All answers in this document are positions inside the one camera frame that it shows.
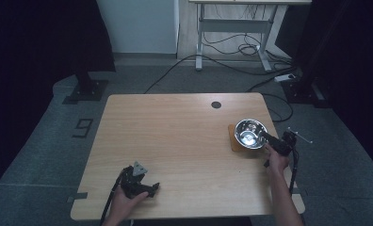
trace person's right hand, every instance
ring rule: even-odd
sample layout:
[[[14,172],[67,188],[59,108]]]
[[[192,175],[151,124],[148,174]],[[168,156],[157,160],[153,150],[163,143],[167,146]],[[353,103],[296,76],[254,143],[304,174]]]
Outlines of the person's right hand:
[[[284,169],[289,164],[289,158],[278,154],[268,143],[266,143],[265,148],[268,150],[269,166],[266,169],[268,176],[284,177]]]

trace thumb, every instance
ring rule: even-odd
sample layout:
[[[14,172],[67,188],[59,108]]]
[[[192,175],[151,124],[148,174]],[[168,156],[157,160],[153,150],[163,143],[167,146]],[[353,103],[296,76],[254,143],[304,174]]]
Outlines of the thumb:
[[[134,197],[134,199],[132,199],[130,201],[130,204],[132,206],[136,206],[138,203],[142,202],[143,200],[146,199],[146,197],[148,197],[149,193],[147,191],[145,192],[142,192],[140,193],[139,195],[137,195],[136,197]]]

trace black round hole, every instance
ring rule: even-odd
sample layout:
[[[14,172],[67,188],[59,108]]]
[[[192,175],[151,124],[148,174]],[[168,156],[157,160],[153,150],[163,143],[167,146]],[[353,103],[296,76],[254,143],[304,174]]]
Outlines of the black round hole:
[[[220,103],[220,102],[213,102],[213,103],[212,103],[212,106],[213,106],[213,108],[215,108],[215,109],[219,109],[219,108],[221,107],[221,103]]]

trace metal bowl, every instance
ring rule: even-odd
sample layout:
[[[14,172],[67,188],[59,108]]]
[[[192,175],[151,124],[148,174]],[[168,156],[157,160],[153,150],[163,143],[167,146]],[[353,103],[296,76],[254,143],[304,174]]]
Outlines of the metal bowl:
[[[266,143],[261,136],[262,131],[267,132],[267,129],[260,121],[246,119],[235,126],[235,138],[246,148],[259,149]]]

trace wooden table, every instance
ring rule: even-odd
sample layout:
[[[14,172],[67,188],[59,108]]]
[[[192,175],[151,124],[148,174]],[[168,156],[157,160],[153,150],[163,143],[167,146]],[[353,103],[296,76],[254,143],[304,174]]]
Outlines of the wooden table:
[[[130,218],[271,214],[265,152],[231,150],[228,125],[243,119],[276,136],[258,93],[110,96],[78,188],[88,197],[74,201],[72,218],[100,218],[120,171],[136,160],[149,170],[142,183],[160,188]],[[301,196],[293,201],[302,213]]]
[[[202,65],[203,32],[233,32],[233,33],[261,33],[263,39],[257,46],[257,54],[259,55],[266,72],[272,71],[268,63],[266,55],[266,46],[269,33],[271,32],[272,24],[274,23],[275,14],[277,13],[278,5],[308,5],[312,0],[189,0],[190,3],[199,5],[198,18],[198,44],[196,48],[196,70],[200,71]],[[207,19],[204,17],[204,5],[207,4],[222,4],[222,5],[273,5],[269,19],[267,21],[260,20],[224,20],[224,19]]]

